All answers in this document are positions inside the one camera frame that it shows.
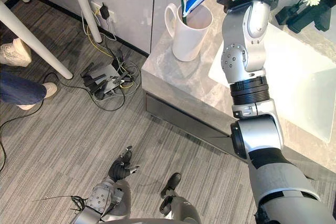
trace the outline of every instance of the electrical outlet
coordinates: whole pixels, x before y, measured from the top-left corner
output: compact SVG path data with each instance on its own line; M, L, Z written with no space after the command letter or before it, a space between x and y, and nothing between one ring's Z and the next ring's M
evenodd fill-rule
M96 2L91 1L91 8L92 8L93 12L96 12L97 9L99 10L101 8L101 5L97 4ZM109 10L109 14L110 14L110 20L113 23L116 23L117 22L116 14L111 10Z

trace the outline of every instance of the cup handle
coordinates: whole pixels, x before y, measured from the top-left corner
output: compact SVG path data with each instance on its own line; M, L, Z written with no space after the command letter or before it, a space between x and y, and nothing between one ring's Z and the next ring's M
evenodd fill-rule
M174 15L173 22L171 20L168 20L168 11L171 11ZM166 28L168 30L168 33L172 38L174 38L175 35L175 30L174 27L172 26L173 23L176 23L176 18L177 18L177 7L173 3L170 3L167 5L166 10L164 11L164 22L166 24Z

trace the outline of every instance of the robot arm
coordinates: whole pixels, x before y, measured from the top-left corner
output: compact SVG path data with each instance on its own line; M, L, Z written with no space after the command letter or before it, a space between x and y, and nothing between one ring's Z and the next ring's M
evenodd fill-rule
M257 224L336 223L302 171L281 153L281 127L264 69L268 16L278 0L217 2L227 13L222 69L238 119L231 125L232 141L248 162Z
M130 188L124 180L137 171L138 166L127 168L132 157L132 146L128 146L112 163L107 177L96 184L90 193L84 209L71 223L97 224L128 218L130 214Z

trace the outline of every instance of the mug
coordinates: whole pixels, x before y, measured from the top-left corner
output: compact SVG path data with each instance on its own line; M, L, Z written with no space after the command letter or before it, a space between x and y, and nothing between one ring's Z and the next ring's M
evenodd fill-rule
M173 20L169 20L169 11ZM192 61L201 49L208 28L213 21L211 11L199 5L187 15L187 25L182 22L181 6L170 3L164 11L164 22L168 33L173 38L173 53L181 61Z

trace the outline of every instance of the power adapter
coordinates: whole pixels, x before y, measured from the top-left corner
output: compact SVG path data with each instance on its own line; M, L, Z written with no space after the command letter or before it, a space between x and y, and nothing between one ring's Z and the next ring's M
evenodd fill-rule
M103 2L103 6L99 9L101 17L105 20L107 20L110 17L109 9Z

